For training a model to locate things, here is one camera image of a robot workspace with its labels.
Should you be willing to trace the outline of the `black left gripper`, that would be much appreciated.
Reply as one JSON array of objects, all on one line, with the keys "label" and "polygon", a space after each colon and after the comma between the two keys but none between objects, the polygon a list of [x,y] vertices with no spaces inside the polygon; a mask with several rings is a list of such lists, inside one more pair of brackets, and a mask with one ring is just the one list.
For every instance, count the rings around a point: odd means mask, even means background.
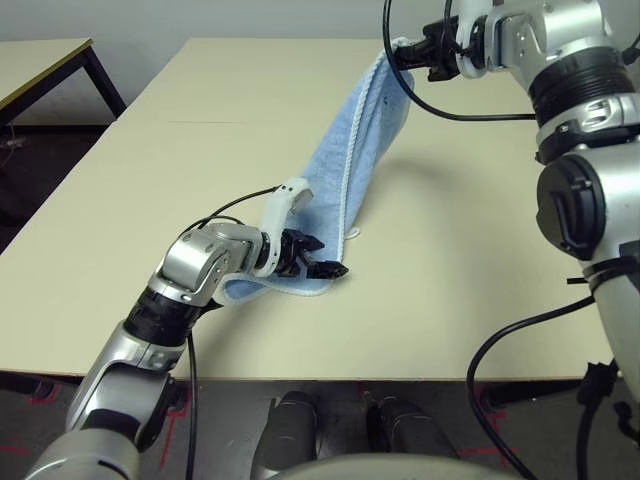
[{"label": "black left gripper", "polygon": [[[324,243],[312,235],[305,235],[299,230],[284,229],[281,235],[277,276],[295,278],[300,273],[299,260],[303,254],[321,250],[324,247]],[[306,267],[306,278],[335,280],[348,272],[349,268],[338,261],[311,262]]]}]

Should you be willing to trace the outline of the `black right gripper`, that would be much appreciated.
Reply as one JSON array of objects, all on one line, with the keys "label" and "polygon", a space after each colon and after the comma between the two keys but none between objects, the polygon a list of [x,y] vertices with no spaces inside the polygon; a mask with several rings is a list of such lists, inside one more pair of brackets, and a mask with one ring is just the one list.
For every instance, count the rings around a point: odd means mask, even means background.
[{"label": "black right gripper", "polygon": [[429,82],[442,82],[460,74],[453,47],[454,39],[445,35],[444,21],[440,20],[423,27],[425,40],[398,44],[398,69],[428,69]]}]

